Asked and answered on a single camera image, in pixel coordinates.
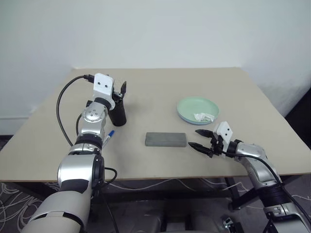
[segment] floor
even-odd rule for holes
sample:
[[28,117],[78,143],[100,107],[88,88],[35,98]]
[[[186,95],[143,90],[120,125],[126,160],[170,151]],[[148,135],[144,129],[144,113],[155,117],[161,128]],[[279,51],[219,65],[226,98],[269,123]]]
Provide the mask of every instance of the floor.
[[[5,145],[5,141],[0,141],[0,149]],[[220,179],[209,179],[214,183],[223,182]],[[236,182],[242,182],[247,189],[252,188],[248,177],[235,178]],[[139,188],[146,187],[159,181],[127,181],[127,182],[115,182],[115,185],[121,187]],[[213,185],[202,181],[201,179],[184,179],[184,184],[194,190],[211,190],[224,188],[224,185]],[[166,183],[151,187],[149,190],[166,190],[175,189],[181,190],[184,187],[179,181],[172,180]],[[243,193],[243,187],[239,184],[239,190]],[[311,197],[311,175],[304,175],[293,181],[286,186],[287,190],[292,195],[300,195],[302,197],[310,199]],[[120,192],[117,187],[110,186],[107,192]],[[17,233],[23,227],[23,222],[27,223],[29,217],[34,213],[36,208],[40,205],[40,202],[32,197],[27,196],[24,193],[13,190],[9,185],[1,184],[0,187],[0,200],[4,203],[4,206],[8,206],[10,203],[14,204],[11,207],[5,209],[6,218],[3,215],[3,208],[0,208],[0,230],[1,233]],[[311,215],[311,201],[305,200],[300,197],[295,197],[297,201],[304,207],[304,209]],[[170,222],[167,230],[184,230],[185,224],[181,222],[186,216],[196,210],[204,211],[210,216],[219,229],[222,227],[221,217],[224,215],[230,216],[233,220],[241,222],[244,231],[261,233],[267,219],[263,213],[262,205],[260,201],[254,202],[239,211],[230,212],[227,208],[230,200],[228,199],[192,199],[192,200],[170,200],[170,201],[134,201],[123,203],[112,203],[110,207],[115,215],[120,233],[130,233],[134,224],[137,223],[142,215],[148,210],[159,209],[164,211],[169,216]],[[114,232],[111,219],[108,211],[103,205],[94,205],[93,212],[98,213],[92,215],[87,226],[88,233],[97,232]]]

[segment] white cable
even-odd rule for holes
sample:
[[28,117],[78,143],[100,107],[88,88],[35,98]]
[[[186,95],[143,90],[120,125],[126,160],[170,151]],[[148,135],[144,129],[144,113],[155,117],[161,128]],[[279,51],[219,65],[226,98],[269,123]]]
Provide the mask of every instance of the white cable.
[[239,192],[248,192],[249,191],[249,189],[247,189],[247,188],[245,188],[245,186],[243,185],[243,183],[241,182],[241,186],[242,186],[242,188],[244,189],[244,190],[238,190]]
[[179,181],[179,182],[180,182],[183,186],[185,186],[187,189],[190,189],[190,190],[196,192],[194,189],[192,189],[192,188],[186,186],[185,183],[183,183],[180,179],[176,179],[176,180]]
[[[16,203],[13,204],[13,202],[15,201],[15,199],[16,199],[19,195],[21,195],[21,194],[22,194],[22,193],[17,194],[16,197],[13,198],[13,200],[10,202],[9,205],[2,207],[3,210],[0,212],[0,214],[2,214],[2,213],[5,211],[5,209],[7,209],[8,207],[17,205],[17,204],[22,203],[22,202],[25,202],[25,201],[29,201],[29,200],[31,200],[31,198],[32,198],[32,197],[30,197],[29,195],[27,195],[26,197],[22,198],[21,200],[19,200],[18,202],[16,202]],[[6,219],[0,219],[0,222],[4,222],[4,221],[8,221],[8,220],[13,219],[13,218],[20,212],[20,210],[18,210],[18,211],[15,212],[14,214],[10,215],[10,216],[7,217]]]
[[56,186],[49,186],[51,189],[54,189],[55,191],[59,191],[59,187]]
[[180,179],[168,179],[168,180],[164,180],[164,181],[161,181],[159,183],[155,183],[151,186],[148,186],[148,187],[144,187],[144,188],[123,188],[123,187],[120,187],[120,186],[117,186],[113,183],[110,183],[109,185],[113,186],[113,187],[116,187],[116,188],[119,188],[119,189],[123,189],[123,190],[145,190],[145,189],[148,189],[148,188],[151,188],[151,187],[154,187],[154,186],[157,186],[159,184],[162,184],[162,183],[165,183],[165,182],[168,182],[168,181],[172,181],[172,180],[177,180],[179,181],[182,185],[184,185],[186,188],[192,190],[192,191],[195,191],[194,189],[188,187],[187,185],[185,185]]
[[[6,219],[6,212],[5,212],[5,210],[3,211],[3,216],[4,216],[4,219]],[[2,229],[4,228],[5,222],[6,222],[6,221],[4,221],[4,222],[3,222],[3,225],[0,227],[0,232],[1,232]]]
[[205,180],[206,182],[210,183],[210,184],[224,184],[227,185],[226,183],[214,183],[212,181],[209,181],[208,179],[202,178],[203,180]]
[[2,187],[2,192],[5,194],[14,194],[14,193],[19,192],[17,189],[9,189],[4,183],[1,183],[1,187]]
[[241,184],[241,183],[242,183],[242,182],[235,183],[234,185],[229,186],[229,187],[227,187],[227,188],[224,188],[224,189],[222,189],[222,190],[223,190],[223,191],[228,190],[228,189],[230,189],[230,188],[232,188],[232,187],[235,187],[235,186],[237,186],[237,185],[239,185],[239,184]]
[[247,205],[246,207],[247,208],[252,208],[252,209],[258,209],[258,210],[262,210],[263,209],[262,207],[255,207],[255,206],[249,206],[249,205]]
[[16,198],[14,198],[14,199],[11,201],[11,203],[10,203],[9,205],[6,205],[6,206],[4,206],[4,207],[0,207],[0,209],[7,209],[8,207],[11,207],[11,206],[17,205],[17,204],[19,204],[19,203],[22,203],[22,202],[24,202],[24,201],[30,199],[31,197],[30,197],[30,196],[27,196],[27,197],[25,197],[25,198],[19,200],[18,202],[15,202],[14,204],[12,204],[12,202],[13,202]]
[[298,198],[301,198],[301,199],[304,199],[304,200],[311,200],[310,198],[305,198],[305,197],[302,197],[300,195],[292,195],[292,197],[298,197]]
[[246,207],[247,208],[251,208],[251,209],[259,209],[259,210],[263,209],[262,207],[255,207],[255,206],[250,206],[250,205],[247,205]]
[[18,218],[17,218],[17,229],[21,232],[22,228],[19,227],[19,223],[22,224],[22,226],[26,226],[27,222],[24,222],[24,219],[28,219],[31,216],[28,217],[24,217],[25,212],[27,211],[28,207],[30,206],[34,206],[36,209],[38,209],[38,207],[36,205],[34,205],[35,202],[42,202],[36,198],[31,198],[31,200],[29,200],[21,209],[20,213],[18,214]]
[[46,185],[55,185],[57,182],[45,182]]
[[215,189],[213,186],[211,186],[208,182],[206,182],[205,179],[200,179],[200,181],[202,181],[204,184],[206,184],[208,187],[210,187],[211,189]]

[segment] cable on floor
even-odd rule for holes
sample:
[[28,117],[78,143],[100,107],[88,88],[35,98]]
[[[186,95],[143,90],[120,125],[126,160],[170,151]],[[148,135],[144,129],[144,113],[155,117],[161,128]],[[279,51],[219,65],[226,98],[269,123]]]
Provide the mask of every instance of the cable on floor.
[[213,186],[211,186],[208,182],[206,182],[205,179],[200,179],[200,181],[203,182],[208,187],[210,187],[211,189],[215,190],[215,188]]
[[27,217],[24,217],[25,215],[25,212],[27,211],[27,209],[30,207],[30,206],[33,206],[36,210],[38,209],[38,207],[36,205],[34,205],[35,202],[40,202],[42,203],[41,200],[38,200],[36,198],[31,198],[29,201],[27,201],[23,207],[21,208],[19,214],[18,214],[18,218],[17,218],[17,229],[19,230],[19,232],[21,232],[22,228],[25,227],[27,225],[27,222],[25,222],[24,220],[25,219],[29,219],[32,215],[30,216],[27,216]]
[[151,187],[163,184],[163,183],[168,182],[168,181],[173,181],[173,180],[179,181],[183,186],[185,186],[187,189],[189,189],[191,191],[194,191],[194,192],[196,191],[196,190],[190,188],[189,186],[187,186],[180,179],[168,179],[168,180],[164,180],[164,181],[161,181],[159,183],[155,183],[153,185],[150,185],[150,186],[147,186],[147,187],[143,187],[143,188],[123,188],[123,187],[117,186],[117,185],[115,185],[113,183],[111,183],[110,185],[113,186],[113,187],[119,188],[119,189],[123,189],[123,190],[145,190],[145,189],[148,189],[148,188],[151,188]]
[[45,182],[44,184],[50,187],[51,189],[54,189],[55,191],[59,190],[59,185],[57,182]]
[[262,207],[255,207],[255,206],[250,206],[250,205],[247,205],[245,207],[251,208],[251,209],[258,209],[258,210],[262,210],[263,209]]
[[[4,201],[4,202],[2,202],[2,201],[0,200],[0,203],[1,203],[1,207],[0,207],[0,210],[1,210],[0,216],[3,215],[3,218],[0,219],[0,223],[2,223],[2,225],[1,225],[1,227],[0,227],[0,232],[1,232],[1,230],[4,228],[5,223],[6,223],[7,221],[9,221],[9,220],[14,219],[16,216],[18,216],[18,218],[17,218],[17,224],[19,224],[19,222],[22,221],[21,224],[22,224],[23,226],[25,226],[27,223],[24,222],[24,219],[30,218],[30,216],[29,216],[29,217],[24,217],[24,213],[26,212],[26,210],[28,209],[28,207],[31,206],[31,205],[33,205],[34,202],[42,202],[42,201],[40,201],[40,200],[38,200],[38,199],[35,199],[34,197],[28,196],[28,195],[25,196],[25,197],[23,197],[23,198],[21,198],[20,200],[14,202],[14,201],[15,201],[21,194],[23,194],[23,193],[22,193],[22,192],[19,192],[19,193],[17,194],[17,192],[15,192],[15,190],[13,190],[13,189],[6,189],[5,192],[14,192],[14,193],[13,193],[6,201]],[[9,199],[11,199],[13,196],[15,196],[15,197],[11,200],[11,202],[10,202],[8,205],[5,205],[5,204],[9,201]],[[13,214],[11,214],[11,215],[9,215],[9,216],[7,215],[6,210],[7,210],[8,208],[10,208],[10,207],[12,207],[12,206],[15,206],[15,205],[18,205],[18,204],[21,204],[21,203],[23,203],[23,206],[22,206],[18,211],[16,211],[15,213],[13,213]]]
[[305,198],[305,197],[302,197],[302,196],[300,196],[300,195],[294,194],[294,195],[292,195],[292,197],[298,197],[298,198],[301,198],[301,199],[304,199],[304,200],[311,200],[311,199],[309,198],[309,196],[308,196],[307,198]]
[[2,188],[2,191],[0,192],[0,196],[2,195],[2,193],[13,194],[13,193],[18,193],[19,192],[17,189],[10,189],[10,188],[8,188],[7,185],[4,184],[4,183],[1,183],[1,188]]
[[220,182],[220,183],[214,183],[214,182],[212,182],[212,181],[209,181],[208,179],[205,179],[205,178],[202,178],[202,179],[205,180],[206,182],[210,183],[210,184],[215,184],[215,185],[224,184],[224,185],[227,186],[227,183],[222,183],[222,182]]
[[227,187],[227,188],[224,188],[224,189],[222,189],[223,191],[225,191],[225,190],[228,190],[228,189],[230,189],[230,188],[232,188],[232,187],[235,187],[235,186],[237,186],[237,185],[241,185],[242,186],[242,188],[245,190],[245,191],[249,191],[247,188],[245,188],[244,187],[244,185],[242,184],[242,182],[240,181],[240,182],[237,182],[237,183],[235,183],[234,185],[232,185],[232,186],[229,186],[229,187]]

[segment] white wall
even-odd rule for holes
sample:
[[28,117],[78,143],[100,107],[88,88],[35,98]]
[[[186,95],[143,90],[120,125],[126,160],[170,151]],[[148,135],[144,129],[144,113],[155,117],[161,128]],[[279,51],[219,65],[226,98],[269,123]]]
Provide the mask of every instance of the white wall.
[[[310,12],[310,0],[2,0],[0,117],[29,116],[73,67],[242,67],[286,115],[311,86]],[[0,134],[23,121],[0,120]]]

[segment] gray sponge block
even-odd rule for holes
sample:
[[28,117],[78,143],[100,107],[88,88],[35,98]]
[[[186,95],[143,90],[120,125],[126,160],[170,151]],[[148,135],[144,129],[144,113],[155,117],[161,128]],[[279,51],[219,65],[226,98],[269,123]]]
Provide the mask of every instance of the gray sponge block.
[[145,145],[148,147],[186,147],[186,134],[147,132]]

